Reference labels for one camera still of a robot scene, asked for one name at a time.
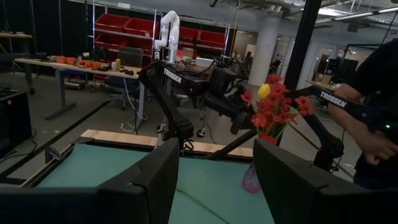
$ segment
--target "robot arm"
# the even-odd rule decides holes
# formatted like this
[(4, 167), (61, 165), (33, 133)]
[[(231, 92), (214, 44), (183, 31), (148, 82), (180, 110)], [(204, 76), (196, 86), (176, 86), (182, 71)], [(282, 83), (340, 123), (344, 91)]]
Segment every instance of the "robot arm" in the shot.
[(159, 59), (159, 51), (162, 47), (167, 46), (167, 36), (169, 34), (170, 23), (172, 22), (172, 30), (170, 32), (170, 45), (169, 45), (169, 60), (175, 61), (175, 56), (178, 49), (178, 40), (180, 36), (180, 18), (175, 11), (170, 11), (161, 20), (161, 39), (155, 40), (155, 59)]

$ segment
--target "yellow flower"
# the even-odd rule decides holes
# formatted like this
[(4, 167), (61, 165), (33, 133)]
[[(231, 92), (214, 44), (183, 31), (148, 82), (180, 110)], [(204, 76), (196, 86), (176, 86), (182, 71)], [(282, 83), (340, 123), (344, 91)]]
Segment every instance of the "yellow flower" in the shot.
[(265, 100), (270, 92), (271, 87), (268, 84), (262, 84), (258, 92), (259, 98)]

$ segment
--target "wooden table edge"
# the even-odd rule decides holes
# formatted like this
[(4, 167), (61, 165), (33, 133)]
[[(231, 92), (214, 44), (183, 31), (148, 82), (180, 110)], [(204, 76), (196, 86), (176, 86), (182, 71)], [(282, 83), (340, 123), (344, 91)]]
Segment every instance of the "wooden table edge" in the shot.
[[(114, 141), (120, 143), (128, 143), (128, 144), (142, 144), (148, 146), (155, 146), (157, 142), (157, 138), (149, 137), (149, 136), (140, 136), (135, 134), (125, 134), (125, 133), (114, 133), (109, 131), (99, 131), (99, 130), (86, 130), (81, 137), (84, 138), (93, 138), (95, 140), (102, 141)], [(219, 149), (222, 149), (224, 146), (216, 145), (216, 144), (208, 144), (202, 142), (193, 142), (194, 151), (198, 152), (215, 152)], [(252, 149), (246, 147), (238, 147), (233, 150), (230, 155), (234, 156), (245, 156), (252, 157)]]

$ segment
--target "vase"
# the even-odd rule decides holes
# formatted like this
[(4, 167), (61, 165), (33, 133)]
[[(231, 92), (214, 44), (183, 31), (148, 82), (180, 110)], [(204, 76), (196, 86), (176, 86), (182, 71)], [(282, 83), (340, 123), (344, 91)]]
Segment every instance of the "vase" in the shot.
[(243, 176), (242, 188), (252, 194), (258, 194), (261, 191), (261, 186), (257, 178), (254, 162), (252, 162), (252, 164), (249, 166), (249, 169)]

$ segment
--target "desk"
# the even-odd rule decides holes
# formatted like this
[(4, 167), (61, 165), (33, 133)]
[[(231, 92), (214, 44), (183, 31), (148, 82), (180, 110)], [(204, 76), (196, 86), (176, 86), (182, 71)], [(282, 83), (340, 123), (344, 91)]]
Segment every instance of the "desk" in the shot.
[[(114, 139), (119, 143), (154, 144), (155, 138), (130, 134), (107, 133), (88, 130), (82, 136), (96, 140)], [(217, 148), (206, 144), (206, 149)], [(96, 187), (112, 178), (147, 152), (139, 152), (94, 144), (76, 143), (73, 150), (66, 148), (62, 154), (69, 156), (54, 169), (43, 168), (21, 187)], [(273, 223), (263, 194), (250, 194), (241, 187), (241, 181), (249, 164), (180, 158), (177, 187), (202, 201), (208, 208), (228, 223)], [(169, 223), (219, 224), (224, 223), (208, 210), (181, 192), (176, 192)]]
[[(10, 34), (6, 32), (0, 32), (0, 38), (10, 38), (10, 39), (19, 39), (21, 40), (22, 44), (22, 53), (19, 54), (14, 54), (14, 53), (5, 53), (5, 54), (0, 54), (0, 62), (12, 62), (15, 58), (19, 57), (30, 57), (30, 51), (29, 51), (29, 40), (32, 38), (31, 35), (27, 34)], [(35, 93), (35, 89), (33, 87), (33, 79), (32, 79), (32, 74), (25, 74), (25, 78), (28, 84), (29, 92), (30, 94)]]
[[(46, 67), (52, 67), (55, 69), (55, 76), (57, 78), (57, 82), (58, 82), (58, 85), (60, 88), (61, 108), (59, 110), (57, 110), (56, 112), (52, 113), (51, 115), (45, 117), (46, 120), (54, 119), (76, 106), (76, 103), (70, 103), (67, 105), (65, 102), (64, 76), (63, 76), (63, 73), (61, 73), (60, 71), (74, 70), (74, 71), (79, 71), (79, 72), (87, 72), (87, 73), (94, 73), (94, 74), (100, 74), (100, 75), (108, 75), (108, 76), (113, 76), (113, 77), (124, 77), (124, 78), (133, 78), (133, 79), (137, 79), (138, 78), (137, 73), (139, 71), (141, 71), (141, 68), (125, 66), (124, 67), (125, 69), (133, 70), (135, 73), (134, 75), (126, 75), (121, 72), (113, 72), (113, 71), (103, 72), (103, 71), (98, 71), (98, 70), (92, 70), (90, 68), (80, 68), (80, 67), (77, 67), (74, 65), (68, 65), (68, 64), (57, 63), (57, 62), (42, 62), (42, 61), (36, 60), (36, 59), (18, 58), (18, 59), (15, 59), (15, 61), (24, 63), (25, 68), (27, 68), (25, 70), (25, 72), (26, 72), (26, 74), (29, 74), (30, 76), (32, 76), (30, 65), (41, 65), (41, 66), (46, 66)], [(144, 112), (144, 91), (145, 91), (145, 87), (143, 84), (140, 83), (139, 107), (138, 107), (139, 114), (143, 114), (143, 112)], [(141, 118), (139, 118), (137, 120), (137, 126), (139, 126), (141, 121), (142, 121)]]
[(336, 91), (336, 89), (337, 89), (337, 88), (334, 88), (334, 86), (331, 84), (317, 83), (315, 81), (307, 81), (307, 83), (320, 86), (320, 87), (327, 89), (329, 91), (332, 91), (332, 92)]

